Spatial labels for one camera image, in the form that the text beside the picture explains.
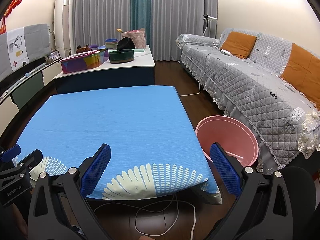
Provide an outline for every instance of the pink basket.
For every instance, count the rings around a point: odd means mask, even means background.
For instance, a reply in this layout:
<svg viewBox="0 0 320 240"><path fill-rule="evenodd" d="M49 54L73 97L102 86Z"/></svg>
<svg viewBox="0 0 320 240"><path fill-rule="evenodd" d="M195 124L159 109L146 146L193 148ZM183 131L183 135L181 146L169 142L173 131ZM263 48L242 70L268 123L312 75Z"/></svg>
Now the pink basket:
<svg viewBox="0 0 320 240"><path fill-rule="evenodd" d="M223 115L209 116L198 123L196 135L210 167L210 147L215 142L226 152L239 156L236 158L243 167L251 166L258 158L259 146L254 134L236 119Z"/></svg>
<svg viewBox="0 0 320 240"><path fill-rule="evenodd" d="M128 31L126 33L121 33L121 39L124 37L129 37L132 39L136 49L145 49L146 48L146 34L143 31L134 30Z"/></svg>

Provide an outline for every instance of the wall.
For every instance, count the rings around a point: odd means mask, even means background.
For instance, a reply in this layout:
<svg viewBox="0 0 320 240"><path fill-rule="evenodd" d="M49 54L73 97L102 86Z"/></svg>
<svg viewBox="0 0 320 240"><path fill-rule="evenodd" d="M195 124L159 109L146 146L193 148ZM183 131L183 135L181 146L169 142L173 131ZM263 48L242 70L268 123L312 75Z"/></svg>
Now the wall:
<svg viewBox="0 0 320 240"><path fill-rule="evenodd" d="M22 0L5 20L6 30L40 23L50 24L53 30L54 3L55 0Z"/></svg>
<svg viewBox="0 0 320 240"><path fill-rule="evenodd" d="M227 27L282 37L320 55L320 22L307 0L218 0L217 38Z"/></svg>

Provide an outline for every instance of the blue cloth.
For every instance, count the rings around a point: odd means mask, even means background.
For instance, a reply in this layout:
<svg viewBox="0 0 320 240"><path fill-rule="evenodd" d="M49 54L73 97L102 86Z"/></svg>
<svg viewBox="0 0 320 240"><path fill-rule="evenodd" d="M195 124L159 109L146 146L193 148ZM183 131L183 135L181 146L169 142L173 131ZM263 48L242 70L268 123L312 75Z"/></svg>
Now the blue cloth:
<svg viewBox="0 0 320 240"><path fill-rule="evenodd" d="M147 39L146 43L150 45L151 0L131 0L130 29L139 30L141 28L145 28L146 39Z"/></svg>
<svg viewBox="0 0 320 240"><path fill-rule="evenodd" d="M31 176L62 174L103 143L111 147L111 160L88 197L143 199L194 185L218 192L177 91L169 86L51 96L22 132L17 161L39 149L44 160Z"/></svg>

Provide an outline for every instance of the white power strip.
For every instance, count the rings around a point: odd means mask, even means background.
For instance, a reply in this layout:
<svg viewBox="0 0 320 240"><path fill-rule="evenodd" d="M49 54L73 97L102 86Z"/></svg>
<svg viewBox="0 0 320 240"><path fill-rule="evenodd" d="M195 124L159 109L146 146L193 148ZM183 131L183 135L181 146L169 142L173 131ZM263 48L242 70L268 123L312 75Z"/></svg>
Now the white power strip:
<svg viewBox="0 0 320 240"><path fill-rule="evenodd" d="M227 51L227 50L225 50L225 49L222 49L222 50L221 50L221 53L222 53L222 54L225 54L225 55L228 55L228 56L231 56L231 55L232 55L231 52L229 52L229 51Z"/></svg>

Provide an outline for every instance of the photo frame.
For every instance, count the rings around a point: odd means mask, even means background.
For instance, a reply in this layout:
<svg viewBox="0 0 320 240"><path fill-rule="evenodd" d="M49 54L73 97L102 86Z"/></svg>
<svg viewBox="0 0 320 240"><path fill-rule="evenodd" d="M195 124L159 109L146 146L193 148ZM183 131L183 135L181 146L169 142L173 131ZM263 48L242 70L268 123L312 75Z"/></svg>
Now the photo frame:
<svg viewBox="0 0 320 240"><path fill-rule="evenodd" d="M54 50L47 57L48 57L48 59L52 59L52 61L57 60L57 59L61 59L61 56L60 56L60 53L58 50Z"/></svg>

